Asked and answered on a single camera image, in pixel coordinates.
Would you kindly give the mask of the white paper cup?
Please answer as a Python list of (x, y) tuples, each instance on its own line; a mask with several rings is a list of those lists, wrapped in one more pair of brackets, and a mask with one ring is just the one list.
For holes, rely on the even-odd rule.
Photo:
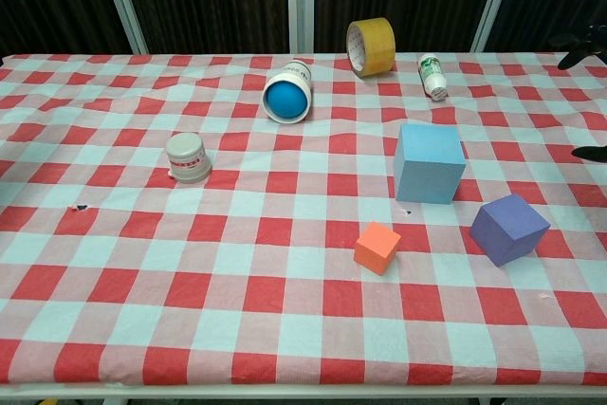
[(282, 124), (303, 120), (312, 105), (311, 71), (301, 60), (291, 60), (269, 79), (262, 93), (267, 115)]

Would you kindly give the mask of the orange foam cube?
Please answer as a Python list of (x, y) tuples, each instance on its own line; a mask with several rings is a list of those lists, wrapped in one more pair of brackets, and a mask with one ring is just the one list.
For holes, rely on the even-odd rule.
[(401, 235), (377, 222), (370, 223), (354, 247), (354, 261), (383, 275), (395, 258)]

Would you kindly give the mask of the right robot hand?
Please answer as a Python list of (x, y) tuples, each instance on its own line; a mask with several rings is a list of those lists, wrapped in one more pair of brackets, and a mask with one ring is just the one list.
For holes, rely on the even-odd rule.
[[(563, 33), (551, 39), (551, 45), (562, 47), (567, 53), (558, 63), (558, 69), (567, 70), (589, 56), (596, 56), (607, 65), (607, 25), (591, 25), (581, 35)], [(571, 155), (596, 163), (607, 163), (607, 145), (580, 146)]]

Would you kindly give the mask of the light blue foam cube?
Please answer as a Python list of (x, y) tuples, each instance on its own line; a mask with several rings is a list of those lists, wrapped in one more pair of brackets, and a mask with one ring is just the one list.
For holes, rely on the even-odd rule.
[(403, 123), (394, 157), (395, 199), (450, 204), (466, 168), (457, 129)]

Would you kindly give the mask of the white jar red label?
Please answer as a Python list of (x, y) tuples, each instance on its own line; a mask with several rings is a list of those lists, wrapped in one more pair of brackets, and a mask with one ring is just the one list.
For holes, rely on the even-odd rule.
[(211, 160), (198, 134), (175, 134), (168, 139), (165, 150), (170, 163), (171, 176), (178, 182), (199, 182), (212, 170)]

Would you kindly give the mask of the yellow packing tape roll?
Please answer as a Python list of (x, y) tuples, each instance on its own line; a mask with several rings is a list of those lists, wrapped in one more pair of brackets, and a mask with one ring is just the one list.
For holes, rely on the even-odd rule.
[(395, 36), (389, 21), (378, 17), (352, 22), (346, 33), (346, 52), (360, 78), (390, 71), (395, 63)]

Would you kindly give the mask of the red white checked tablecloth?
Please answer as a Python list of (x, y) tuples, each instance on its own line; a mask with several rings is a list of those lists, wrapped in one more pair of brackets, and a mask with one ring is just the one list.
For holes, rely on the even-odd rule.
[[(607, 65), (413, 54), (361, 80), (306, 58), (313, 106), (270, 120), (285, 55), (21, 54), (0, 64), (0, 384), (573, 383), (607, 386)], [(403, 123), (457, 129), (450, 204), (395, 199)], [(195, 133), (212, 170), (171, 176)], [(517, 193), (549, 224), (496, 267), (470, 237)], [(354, 261), (377, 222), (383, 275)]]

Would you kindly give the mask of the white bottle green label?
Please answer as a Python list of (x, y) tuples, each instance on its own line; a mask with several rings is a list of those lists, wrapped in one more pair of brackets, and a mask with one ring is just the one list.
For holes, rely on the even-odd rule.
[(448, 96), (447, 80), (438, 57), (425, 53), (418, 59), (417, 67), (426, 94), (433, 101), (443, 101)]

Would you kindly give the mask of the purple foam cube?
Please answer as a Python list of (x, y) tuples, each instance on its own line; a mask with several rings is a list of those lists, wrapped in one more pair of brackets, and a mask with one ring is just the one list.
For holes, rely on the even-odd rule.
[(513, 193), (480, 208), (470, 237), (496, 267), (501, 267), (534, 250), (549, 228), (537, 211)]

